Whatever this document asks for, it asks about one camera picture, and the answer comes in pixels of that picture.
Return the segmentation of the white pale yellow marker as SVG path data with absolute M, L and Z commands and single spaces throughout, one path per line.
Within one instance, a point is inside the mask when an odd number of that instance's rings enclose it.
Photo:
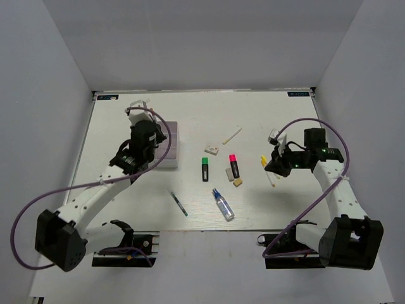
M 242 130 L 242 127 L 239 127 L 235 132 L 233 132 L 230 136 L 228 136 L 223 142 L 222 145 L 226 145 L 229 143 L 238 133 L 240 133 Z

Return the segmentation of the green gel pen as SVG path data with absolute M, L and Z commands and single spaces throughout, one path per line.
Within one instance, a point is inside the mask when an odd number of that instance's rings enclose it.
M 182 211 L 182 213 L 183 213 L 186 217 L 188 217 L 187 211 L 185 210 L 184 206 L 181 204 L 180 200 L 177 198 L 177 196 L 175 195 L 175 193 L 172 192 L 172 191 L 169 191 L 169 192 L 170 192 L 171 197 L 174 199 L 174 201 L 176 202 L 177 206 L 179 207 L 179 209 Z

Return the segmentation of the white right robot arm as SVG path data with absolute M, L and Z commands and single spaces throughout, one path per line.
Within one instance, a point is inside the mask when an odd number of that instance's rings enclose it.
M 322 128 L 304 131 L 304 148 L 292 151 L 284 132 L 273 129 L 268 141 L 274 146 L 265 171 L 288 177 L 293 169 L 308 169 L 318 181 L 327 202 L 331 222 L 293 220 L 266 247 L 263 256 L 276 258 L 317 254 L 324 267 L 371 270 L 383 236 L 381 221 L 362 209 L 346 177 L 342 153 L 329 147 Z

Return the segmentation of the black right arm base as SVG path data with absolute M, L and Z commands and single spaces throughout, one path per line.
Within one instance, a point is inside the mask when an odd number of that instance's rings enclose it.
M 278 269 L 323 269 L 317 252 L 326 229 L 314 222 L 300 220 L 271 247 L 265 266 Z

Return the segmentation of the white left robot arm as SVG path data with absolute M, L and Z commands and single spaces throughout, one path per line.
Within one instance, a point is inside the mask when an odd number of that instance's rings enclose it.
M 110 220 L 96 228 L 89 224 L 114 198 L 130 187 L 152 167 L 156 148 L 172 135 L 161 130 L 166 122 L 141 120 L 131 126 L 130 139 L 124 141 L 116 155 L 93 186 L 55 212 L 43 211 L 37 220 L 35 249 L 61 270 L 73 270 L 91 253 L 120 254 L 135 251 L 134 230 L 121 220 Z

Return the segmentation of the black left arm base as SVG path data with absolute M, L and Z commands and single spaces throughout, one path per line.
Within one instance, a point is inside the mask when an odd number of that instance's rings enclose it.
M 93 267 L 151 268 L 158 257 L 159 232 L 135 232 L 129 224 L 112 220 L 87 233 L 95 237 L 90 242 L 96 245 Z

